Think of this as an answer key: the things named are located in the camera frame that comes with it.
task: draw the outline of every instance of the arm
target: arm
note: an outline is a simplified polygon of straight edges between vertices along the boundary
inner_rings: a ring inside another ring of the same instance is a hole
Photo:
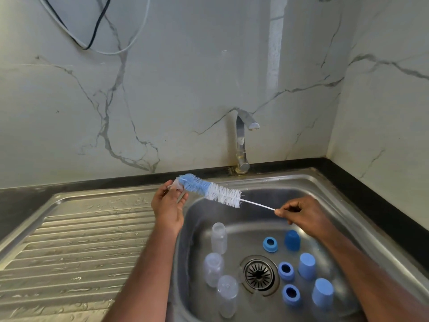
[[[177,203],[180,192],[173,188],[164,195],[171,184],[166,182],[154,195],[154,230],[103,322],[165,321],[174,248],[187,199],[185,194]]]
[[[312,197],[293,199],[275,214],[286,218],[289,224],[297,224],[325,245],[346,275],[368,321],[427,321],[427,306],[418,302],[341,234],[322,212],[317,200]]]

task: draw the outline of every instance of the white marble backsplash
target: white marble backsplash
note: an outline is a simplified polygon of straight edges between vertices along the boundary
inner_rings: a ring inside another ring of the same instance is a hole
[[[362,0],[328,157],[429,229],[429,0]]]
[[[97,0],[54,1],[88,40]],[[126,46],[145,2],[112,0],[94,47]],[[38,0],[0,0],[0,188],[233,164],[234,107],[260,124],[246,131],[250,163],[325,156],[359,10],[152,0],[136,44],[103,56],[78,50]]]

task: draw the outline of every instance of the black countertop edge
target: black countertop edge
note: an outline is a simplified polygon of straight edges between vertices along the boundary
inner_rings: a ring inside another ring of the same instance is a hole
[[[348,200],[408,252],[424,269],[429,270],[429,255],[427,255],[426,245],[429,241],[429,231],[331,160],[327,158],[305,158],[256,163],[250,166],[249,174],[273,173],[310,167],[319,170]],[[3,226],[0,231],[0,238],[4,238],[8,232],[16,228],[56,193],[161,184],[185,173],[193,173],[200,178],[215,178],[233,175],[233,168],[214,167],[182,172],[0,189],[0,225]]]

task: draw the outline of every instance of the faucet spout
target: faucet spout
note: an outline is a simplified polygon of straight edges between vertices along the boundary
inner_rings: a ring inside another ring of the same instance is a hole
[[[247,161],[246,148],[244,145],[244,127],[250,131],[259,129],[259,124],[255,121],[252,115],[240,108],[235,108],[237,111],[236,135],[237,135],[237,174],[245,174],[249,171],[250,164]]]

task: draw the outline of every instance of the blue cap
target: blue cap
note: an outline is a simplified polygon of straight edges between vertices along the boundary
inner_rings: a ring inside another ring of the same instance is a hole
[[[283,281],[291,281],[295,276],[293,266],[289,262],[280,262],[278,265],[278,275]]]
[[[316,276],[316,259],[310,253],[303,253],[299,257],[299,274],[307,280],[311,280]]]
[[[283,302],[291,306],[297,306],[301,302],[301,294],[294,285],[286,285],[282,290]]]
[[[262,243],[262,246],[267,252],[270,252],[270,253],[274,253],[278,249],[277,241],[275,238],[272,238],[272,237],[265,238],[264,242]]]
[[[296,231],[288,231],[284,237],[284,244],[289,251],[299,251],[301,247],[301,238]]]
[[[311,297],[318,307],[327,309],[334,301],[334,287],[328,280],[319,278],[314,284]]]

